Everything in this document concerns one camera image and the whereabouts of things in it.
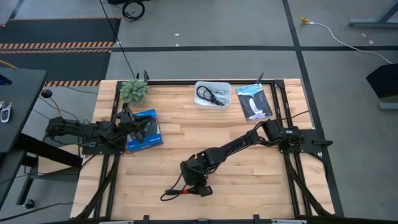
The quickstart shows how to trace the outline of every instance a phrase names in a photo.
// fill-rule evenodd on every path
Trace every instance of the gray floor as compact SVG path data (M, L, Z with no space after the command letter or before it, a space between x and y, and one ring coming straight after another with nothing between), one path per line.
M0 3L0 24L11 14L15 0ZM321 22L336 37L351 45L398 45L398 30L351 29L350 17L376 17L390 0L307 0L302 15ZM297 16L301 1L289 0L300 44L337 46L322 27L301 26ZM281 0L151 0L147 12L133 23L122 20L119 37L124 47L191 45L292 46ZM105 3L109 16L120 16ZM97 0L25 0L18 18L99 17ZM378 52L393 62L398 52ZM378 110L379 100L365 77L385 62L360 52L304 52L305 64L330 148L338 190L347 217L398 220L398 113ZM133 70L146 69L152 79L166 78L301 78L295 52L129 52ZM131 77L122 53L112 53L107 79ZM81 87L98 91L97 87ZM53 88L64 110L79 119L91 119L95 95ZM56 112L37 102L48 117ZM47 120L31 114L24 132L41 139ZM23 178L16 180L0 212L8 217L25 210L15 206ZM71 202L76 183L35 181L29 198L37 207ZM54 207L6 223L42 223L68 218L70 206Z

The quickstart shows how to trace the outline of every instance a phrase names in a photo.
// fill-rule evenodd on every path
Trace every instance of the white container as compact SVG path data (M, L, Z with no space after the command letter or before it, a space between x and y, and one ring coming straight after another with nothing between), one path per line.
M218 105L211 103L210 101L199 98L197 95L197 88L199 86L208 86L208 87L215 88L217 90L227 91L229 94L229 99L230 99L229 103L225 104L224 106L218 106ZM195 96L194 97L195 103L197 105L197 108L199 108L199 109L226 110L229 108L229 105L231 104L231 100L232 100L231 92L232 92L232 88L231 88L231 84L229 84L229 83L199 81L199 82L196 82L196 84L195 84L195 92L193 93L193 95Z

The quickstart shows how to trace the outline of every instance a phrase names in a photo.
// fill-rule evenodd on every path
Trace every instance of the blue packaging box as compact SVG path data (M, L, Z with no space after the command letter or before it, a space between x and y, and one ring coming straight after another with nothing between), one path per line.
M143 149L147 149L149 147L154 147L163 144L162 135L160 133L159 122L157 121L156 117L156 111L152 109L136 113L134 115L138 117L152 116L154 120L149 122L148 125L144 128L146 136L144 137L144 142L142 144L140 144L139 141L136 140L134 133L127 135L127 143L126 143L127 149L130 152L137 152Z

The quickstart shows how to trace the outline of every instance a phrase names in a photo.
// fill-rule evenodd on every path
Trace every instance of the wooden tabletop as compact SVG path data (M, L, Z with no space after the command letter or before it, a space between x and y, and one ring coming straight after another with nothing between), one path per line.
M93 121L110 120L116 83L101 82ZM260 218L294 217L284 159L277 147L251 146L228 157L209 175L208 184L214 192L211 196L181 195L169 202L159 200L177 180L182 161L208 147L222 146L254 127L255 121L246 122L244 118L234 90L238 86L233 85L232 103L226 111L197 109L193 85L150 87L145 103L131 109L134 113L156 110L164 144L121 156L112 220L142 220L143 215L150 215L151 220L251 219L253 214L260 214ZM301 81L288 79L285 86L292 116L308 110ZM271 88L264 85L264 91L275 114ZM312 128L308 113L293 122L300 129ZM103 156L96 156L80 172L71 217L79 214L96 192L102 161ZM302 164L308 188L333 213L323 165L307 154L302 154ZM181 180L176 189L183 185ZM303 214L301 193L296 189ZM105 214L107 198L105 192L101 215Z

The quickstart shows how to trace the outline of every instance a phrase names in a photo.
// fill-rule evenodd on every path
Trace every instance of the succulent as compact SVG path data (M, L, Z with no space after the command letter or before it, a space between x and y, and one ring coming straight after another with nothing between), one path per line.
M149 92L146 82L138 79L122 82L120 94L125 103L140 105L144 102L145 95Z

